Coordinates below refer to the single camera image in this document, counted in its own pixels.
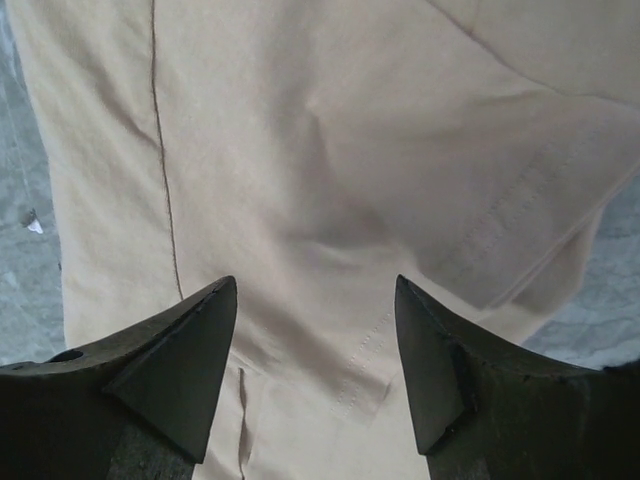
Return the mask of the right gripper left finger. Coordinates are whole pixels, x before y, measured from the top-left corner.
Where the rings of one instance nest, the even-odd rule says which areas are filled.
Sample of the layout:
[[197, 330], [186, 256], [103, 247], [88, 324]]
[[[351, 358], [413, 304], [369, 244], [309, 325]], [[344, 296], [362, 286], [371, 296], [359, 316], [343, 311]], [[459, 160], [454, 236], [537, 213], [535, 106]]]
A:
[[206, 455], [236, 321], [224, 277], [45, 362], [1, 369], [5, 479], [189, 479]]

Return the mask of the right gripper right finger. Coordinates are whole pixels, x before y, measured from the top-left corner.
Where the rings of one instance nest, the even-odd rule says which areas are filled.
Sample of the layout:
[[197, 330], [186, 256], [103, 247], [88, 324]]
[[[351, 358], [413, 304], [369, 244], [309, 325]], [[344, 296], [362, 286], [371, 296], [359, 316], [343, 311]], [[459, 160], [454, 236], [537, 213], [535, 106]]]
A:
[[405, 277], [395, 324], [418, 452], [433, 479], [635, 479], [639, 365], [526, 350]]

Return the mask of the beige t shirt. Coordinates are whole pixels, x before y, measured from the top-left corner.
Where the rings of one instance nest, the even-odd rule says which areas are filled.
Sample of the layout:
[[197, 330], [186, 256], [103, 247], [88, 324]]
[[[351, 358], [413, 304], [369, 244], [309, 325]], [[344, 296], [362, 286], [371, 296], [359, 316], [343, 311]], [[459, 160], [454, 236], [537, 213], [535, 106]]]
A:
[[635, 1], [12, 1], [69, 345], [238, 285], [199, 479], [423, 479], [405, 275], [513, 342], [639, 171]]

